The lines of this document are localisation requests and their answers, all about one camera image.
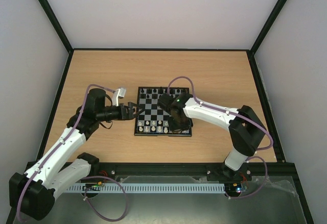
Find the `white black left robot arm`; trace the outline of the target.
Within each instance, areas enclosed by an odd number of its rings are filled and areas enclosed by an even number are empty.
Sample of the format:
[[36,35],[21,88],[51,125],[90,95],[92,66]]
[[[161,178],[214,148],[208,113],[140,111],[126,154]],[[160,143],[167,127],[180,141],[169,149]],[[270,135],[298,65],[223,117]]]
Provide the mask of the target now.
[[88,153],[80,154],[65,167],[70,156],[81,147],[104,122],[133,120],[143,109],[133,102],[119,103],[126,90],[118,88],[113,96],[108,88],[91,84],[83,103],[73,115],[63,133],[49,151],[23,174],[15,173],[9,180],[10,206],[16,209],[21,223],[25,214],[36,220],[45,218],[58,197],[80,180],[110,178],[99,174],[100,160]]

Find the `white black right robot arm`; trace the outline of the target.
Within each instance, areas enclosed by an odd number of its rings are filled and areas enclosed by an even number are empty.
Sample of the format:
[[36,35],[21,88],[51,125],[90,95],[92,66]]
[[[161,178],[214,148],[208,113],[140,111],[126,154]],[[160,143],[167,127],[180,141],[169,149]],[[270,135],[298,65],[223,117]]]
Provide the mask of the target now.
[[191,128],[192,119],[229,131],[232,150],[221,167],[221,173],[228,179],[234,179],[240,174],[241,166],[259,149],[265,136],[265,127],[249,106],[240,109],[224,108],[198,101],[189,93],[182,93],[176,98],[164,93],[158,99],[158,106],[169,114],[168,125],[173,133]]

